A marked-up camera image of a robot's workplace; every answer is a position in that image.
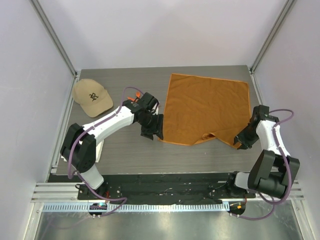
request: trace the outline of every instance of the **cap logo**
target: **cap logo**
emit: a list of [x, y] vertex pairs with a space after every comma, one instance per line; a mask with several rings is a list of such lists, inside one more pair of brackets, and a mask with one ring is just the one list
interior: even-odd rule
[[92, 94], [89, 94], [90, 98], [92, 99], [92, 102], [94, 100], [97, 100], [97, 98], [99, 98], [99, 96], [97, 96], [94, 92]]

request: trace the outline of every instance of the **beige baseball cap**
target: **beige baseball cap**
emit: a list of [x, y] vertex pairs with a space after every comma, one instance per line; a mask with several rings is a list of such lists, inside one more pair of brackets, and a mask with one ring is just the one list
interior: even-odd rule
[[91, 118], [112, 108], [114, 103], [107, 90], [92, 79], [81, 79], [72, 89], [73, 100]]

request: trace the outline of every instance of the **white cable carrier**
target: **white cable carrier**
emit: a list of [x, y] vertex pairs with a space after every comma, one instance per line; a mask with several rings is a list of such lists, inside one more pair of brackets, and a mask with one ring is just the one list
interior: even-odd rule
[[[74, 212], [109, 212], [118, 205], [107, 204], [107, 210], [90, 210], [93, 202], [50, 202], [45, 203], [42, 209], [44, 213], [74, 213]], [[141, 213], [141, 212], [219, 212], [228, 211], [229, 203], [207, 204], [207, 205], [123, 205], [118, 213]]]

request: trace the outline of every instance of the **aluminum frame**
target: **aluminum frame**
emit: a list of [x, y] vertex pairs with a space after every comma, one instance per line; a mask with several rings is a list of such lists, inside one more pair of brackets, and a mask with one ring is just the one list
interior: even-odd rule
[[73, 77], [76, 77], [77, 71], [74, 68], [72, 62], [70, 61], [70, 58], [68, 57], [64, 47], [62, 46], [54, 28], [52, 27], [46, 13], [44, 12], [43, 8], [41, 7], [41, 4], [39, 3], [38, 0], [29, 0], [31, 5], [33, 6], [35, 12], [40, 18], [40, 21], [42, 22], [44, 28], [46, 29], [47, 33], [49, 34], [50, 38], [53, 41], [53, 44], [55, 45], [56, 49], [60, 53], [61, 57], [63, 58], [63, 61], [69, 68], [71, 74]]
[[[51, 37], [54, 45], [56, 46], [58, 52], [62, 56], [64, 62], [66, 63], [67, 67], [69, 68], [71, 74], [74, 76], [74, 80], [72, 86], [79, 80], [80, 72], [76, 72], [72, 62], [70, 61], [66, 51], [64, 50], [57, 34], [55, 33], [49, 19], [47, 18], [44, 10], [42, 9], [38, 0], [29, 0], [32, 6], [34, 7], [36, 13], [38, 14], [42, 24], [44, 25], [45, 29], [47, 30], [49, 36]], [[250, 75], [252, 78], [252, 82], [255, 88], [255, 91], [258, 96], [259, 103], [263, 103], [263, 99], [261, 96], [261, 91], [256, 81], [255, 71], [259, 66], [262, 58], [264, 57], [266, 51], [268, 50], [269, 46], [271, 45], [272, 41], [276, 37], [276, 34], [280, 30], [284, 20], [286, 19], [287, 15], [289, 14], [290, 10], [294, 6], [296, 0], [287, 0], [284, 7], [281, 10], [278, 18], [276, 19], [268, 37], [266, 38], [262, 48], [260, 49], [252, 67], [249, 69]], [[71, 96], [71, 91], [68, 96], [66, 108], [63, 114], [62, 121], [60, 123], [59, 133], [57, 136], [56, 145], [54, 148], [54, 153], [52, 156], [51, 162], [51, 169], [48, 171], [47, 177], [49, 177], [50, 173], [55, 173], [56, 168], [59, 162], [59, 149], [61, 147], [63, 137], [67, 130], [67, 124], [70, 117], [71, 109], [73, 105], [73, 100]], [[77, 200], [78, 190], [75, 188], [75, 183], [37, 183], [32, 200], [31, 200], [31, 208], [32, 211], [30, 213], [28, 225], [25, 230], [24, 239], [25, 240], [33, 240], [36, 236], [38, 225], [41, 218], [41, 213], [44, 209], [46, 203], [77, 203], [83, 202]], [[302, 194], [301, 188], [299, 186], [298, 181], [294, 182], [292, 192], [290, 194], [289, 199], [291, 200], [292, 206], [294, 208], [294, 212], [300, 226], [300, 230], [302, 232], [304, 239], [316, 239], [314, 236], [314, 231], [312, 230], [312, 224], [310, 223], [310, 219], [308, 216], [310, 215], [310, 211], [306, 210], [307, 205], [305, 204], [305, 199]], [[242, 199], [223, 199], [224, 201], [241, 201]], [[262, 201], [259, 197], [248, 199], [248, 201]]]

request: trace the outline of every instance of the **metal floor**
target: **metal floor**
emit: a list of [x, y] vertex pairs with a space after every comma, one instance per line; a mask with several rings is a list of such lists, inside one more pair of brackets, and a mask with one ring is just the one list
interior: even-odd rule
[[[259, 105], [245, 65], [90, 69], [82, 70], [80, 79], [89, 78], [101, 83], [113, 100], [113, 109], [120, 104], [122, 90], [134, 86], [154, 95], [160, 101], [159, 113], [163, 113], [172, 73], [248, 82], [251, 109]], [[135, 91], [128, 90], [126, 96], [134, 97]], [[88, 117], [80, 105], [74, 103], [68, 125], [87, 124], [99, 117]], [[252, 149], [236, 150], [218, 139], [194, 146], [151, 141], [140, 136], [140, 128], [139, 124], [133, 124], [104, 140], [101, 159], [96, 164], [101, 174], [245, 172], [251, 170], [261, 152], [258, 142]], [[67, 164], [62, 160], [56, 174], [67, 174]]]
[[[264, 216], [271, 206], [248, 201], [245, 216]], [[290, 201], [261, 221], [230, 217], [217, 212], [117, 213], [87, 219], [85, 212], [44, 212], [36, 240], [302, 240]]]

